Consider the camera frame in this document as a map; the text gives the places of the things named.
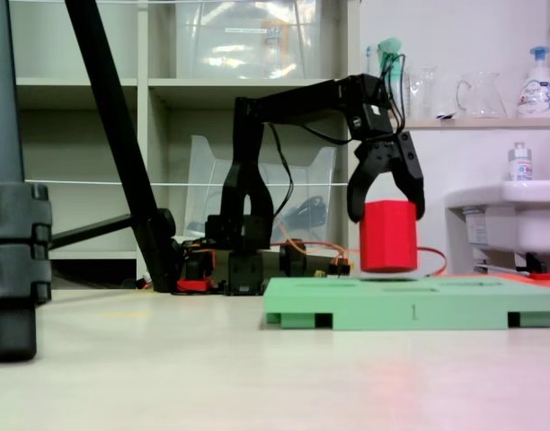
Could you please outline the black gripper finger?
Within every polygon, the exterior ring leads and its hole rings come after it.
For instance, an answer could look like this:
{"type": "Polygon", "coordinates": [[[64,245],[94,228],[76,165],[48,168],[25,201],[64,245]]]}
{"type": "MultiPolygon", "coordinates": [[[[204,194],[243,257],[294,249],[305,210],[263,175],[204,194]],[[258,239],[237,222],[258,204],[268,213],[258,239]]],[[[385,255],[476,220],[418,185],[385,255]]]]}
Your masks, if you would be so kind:
{"type": "Polygon", "coordinates": [[[408,131],[400,133],[392,150],[389,167],[395,185],[408,201],[414,203],[416,220],[419,221],[425,213],[424,178],[411,134],[408,131]]]}
{"type": "Polygon", "coordinates": [[[359,160],[347,187],[347,211],[353,223],[359,223],[365,212],[365,199],[370,186],[385,170],[393,155],[393,144],[388,141],[362,141],[355,150],[359,160]]]}

